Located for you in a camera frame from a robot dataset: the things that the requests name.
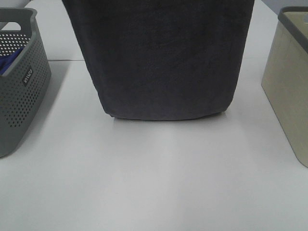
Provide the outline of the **dark grey towel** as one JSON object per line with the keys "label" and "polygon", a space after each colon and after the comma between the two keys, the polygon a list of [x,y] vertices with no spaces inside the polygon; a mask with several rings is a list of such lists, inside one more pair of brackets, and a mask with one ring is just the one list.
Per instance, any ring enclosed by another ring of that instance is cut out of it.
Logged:
{"label": "dark grey towel", "polygon": [[104,111],[186,120],[226,111],[252,0],[65,0]]}

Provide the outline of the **grey perforated plastic basket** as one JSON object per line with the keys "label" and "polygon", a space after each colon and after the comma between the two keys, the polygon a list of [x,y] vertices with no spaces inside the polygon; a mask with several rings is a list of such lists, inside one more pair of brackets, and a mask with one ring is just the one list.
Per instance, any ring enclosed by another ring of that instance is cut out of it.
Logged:
{"label": "grey perforated plastic basket", "polygon": [[0,56],[24,48],[0,75],[0,155],[15,151],[31,125],[48,88],[51,69],[32,8],[1,8],[2,23],[20,30],[0,32]]}

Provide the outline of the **blue cloth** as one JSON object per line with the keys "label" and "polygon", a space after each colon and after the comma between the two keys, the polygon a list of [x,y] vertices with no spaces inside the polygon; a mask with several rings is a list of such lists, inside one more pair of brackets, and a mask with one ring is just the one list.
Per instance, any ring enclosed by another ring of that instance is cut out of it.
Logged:
{"label": "blue cloth", "polygon": [[22,52],[24,48],[19,48],[14,53],[0,57],[0,74],[3,75],[6,70],[11,66],[16,57]]}

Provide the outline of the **beige plastic basket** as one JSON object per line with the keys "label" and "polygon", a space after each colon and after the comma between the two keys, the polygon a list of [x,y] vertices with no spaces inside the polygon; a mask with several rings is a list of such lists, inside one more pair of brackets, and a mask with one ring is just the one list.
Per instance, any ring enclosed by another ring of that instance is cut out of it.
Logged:
{"label": "beige plastic basket", "polygon": [[308,165],[308,8],[281,8],[261,86],[295,153]]}

